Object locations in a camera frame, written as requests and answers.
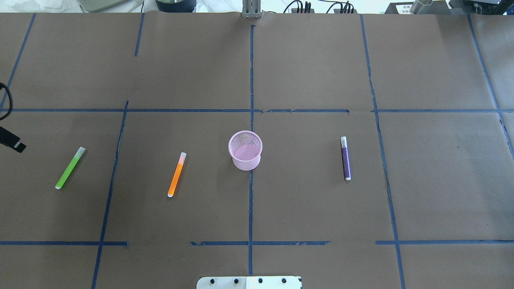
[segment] black clip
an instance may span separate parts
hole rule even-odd
[[[0,143],[6,147],[12,148],[19,153],[23,152],[23,150],[27,147],[20,142],[19,137],[2,127],[0,127]]]

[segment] mesh pencil cup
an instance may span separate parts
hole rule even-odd
[[[253,170],[261,161],[261,138],[251,131],[237,132],[228,142],[228,152],[238,169]]]

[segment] blue tape line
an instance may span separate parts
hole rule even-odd
[[[129,109],[128,112],[134,113],[249,113],[247,109]]]
[[[0,241],[1,246],[98,246],[97,241]],[[126,246],[128,242],[104,242],[104,246]]]
[[[248,204],[248,276],[253,275],[253,170],[250,171],[250,198]]]
[[[137,54],[139,54],[139,42],[141,41],[141,33],[143,32],[143,23],[144,13],[141,13],[141,22],[139,23],[139,33],[137,34],[136,51],[134,52],[134,57],[137,57]]]
[[[6,112],[8,109],[1,109],[1,112]],[[122,113],[123,109],[14,109],[14,112],[79,112],[79,113]],[[249,109],[128,109],[130,113],[248,113]],[[317,109],[317,110],[257,110],[257,113],[350,113],[349,110],[331,110],[331,109]],[[378,110],[379,113],[514,113],[514,110]]]
[[[497,113],[497,110],[378,110],[379,113]]]
[[[124,246],[129,247],[128,242],[103,242],[103,246]]]
[[[250,26],[250,130],[253,131],[253,29],[255,25]]]
[[[507,127],[505,127],[505,121],[503,121],[502,113],[500,112],[500,105],[498,104],[498,99],[496,98],[496,93],[494,93],[494,89],[492,88],[491,79],[489,77],[489,73],[485,67],[484,58],[482,57],[482,52],[480,51],[479,43],[476,40],[475,29],[473,28],[473,21],[471,21],[471,15],[468,14],[468,23],[469,29],[471,30],[471,36],[473,36],[473,43],[475,44],[476,51],[479,55],[480,64],[482,66],[482,70],[484,71],[485,79],[487,81],[487,86],[489,87],[489,91],[491,91],[492,100],[494,102],[494,107],[498,111],[498,117],[500,118],[500,123],[502,125],[503,134],[505,135],[505,139],[507,140],[507,145],[509,146],[510,156],[514,160],[514,148],[512,147],[512,141],[510,140],[509,132],[507,131]]]
[[[98,246],[99,243],[94,241],[0,241],[0,245],[7,246]]]
[[[111,199],[113,196],[113,189],[114,189],[114,178],[116,176],[116,170],[118,168],[118,159],[120,156],[121,138],[123,137],[123,130],[125,129],[125,120],[127,117],[128,107],[129,107],[129,101],[127,101],[125,103],[123,119],[121,120],[120,135],[118,137],[118,146],[116,148],[116,156],[114,158],[113,173],[111,175],[111,184],[109,186],[109,194],[107,195],[107,204],[105,205],[105,214],[103,215],[102,232],[100,234],[100,244],[98,246],[97,260],[96,260],[96,264],[95,264],[95,271],[93,273],[93,282],[91,284],[91,289],[95,289],[95,287],[96,287],[96,280],[98,277],[98,268],[100,267],[100,259],[102,258],[102,248],[104,245],[105,230],[107,228],[107,219],[109,218],[109,209],[111,207]]]
[[[122,113],[123,109],[14,109],[14,112],[37,112],[37,113]],[[248,109],[129,109],[130,113],[249,113]]]
[[[345,109],[318,109],[318,110],[267,110],[261,111],[261,113],[350,113],[349,110]]]
[[[252,246],[324,246],[330,241],[253,241]],[[202,241],[200,243],[190,242],[191,246],[247,246],[247,241]]]
[[[202,241],[190,242],[191,246],[248,246],[247,241]]]
[[[23,39],[22,46],[20,47],[20,51],[18,52],[18,57],[16,58],[16,62],[11,71],[11,76],[9,77],[9,81],[7,82],[7,86],[10,87],[12,83],[12,79],[14,78],[14,74],[16,73],[16,69],[18,68],[18,64],[20,62],[20,58],[22,57],[23,50],[25,49],[25,45],[27,44],[27,40],[29,38],[30,31],[32,30],[32,25],[34,24],[35,13],[32,14],[32,19],[30,20],[29,27],[27,28],[27,33],[25,34],[25,38]],[[5,100],[7,98],[7,91],[4,92],[4,96],[2,101],[0,102],[0,109],[4,107]]]
[[[330,241],[254,241],[254,246],[324,246]]]
[[[123,109],[13,109],[24,113],[122,113]]]
[[[396,229],[396,219],[395,219],[395,215],[394,215],[393,197],[391,195],[391,185],[389,183],[389,173],[387,170],[386,153],[385,153],[383,141],[382,141],[382,131],[380,130],[380,119],[378,117],[377,98],[375,95],[375,89],[373,87],[373,82],[371,80],[370,54],[368,51],[368,41],[366,40],[364,17],[362,14],[360,15],[360,25],[362,28],[362,39],[364,41],[364,51],[366,54],[366,63],[368,65],[368,77],[370,79],[370,89],[371,89],[371,94],[373,95],[373,108],[374,108],[374,112],[375,112],[375,121],[376,121],[376,125],[377,125],[378,141],[380,143],[380,154],[382,155],[382,166],[383,166],[384,173],[385,173],[385,180],[387,182],[387,194],[389,197],[389,212],[391,215],[391,224],[393,225],[393,236],[394,236],[395,248],[396,248],[396,260],[398,262],[398,272],[400,275],[400,284],[401,284],[401,288],[405,289],[405,278],[403,276],[403,265],[401,262],[400,245],[398,244],[398,231]]]
[[[253,131],[253,30],[250,26],[250,130]],[[253,170],[250,171],[250,188],[248,200],[248,276],[253,275]]]
[[[398,241],[400,245],[452,245],[452,244],[514,244],[514,240],[411,240]],[[376,241],[376,245],[394,245],[395,241]]]

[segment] purple marker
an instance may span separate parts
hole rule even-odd
[[[346,137],[341,137],[341,155],[343,157],[343,172],[344,179],[351,180],[352,173],[350,172],[350,158],[348,157],[348,143],[346,143]]]

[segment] metal bracket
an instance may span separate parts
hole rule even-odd
[[[243,0],[243,18],[261,18],[261,0]]]
[[[302,289],[302,277],[202,277],[196,289]]]

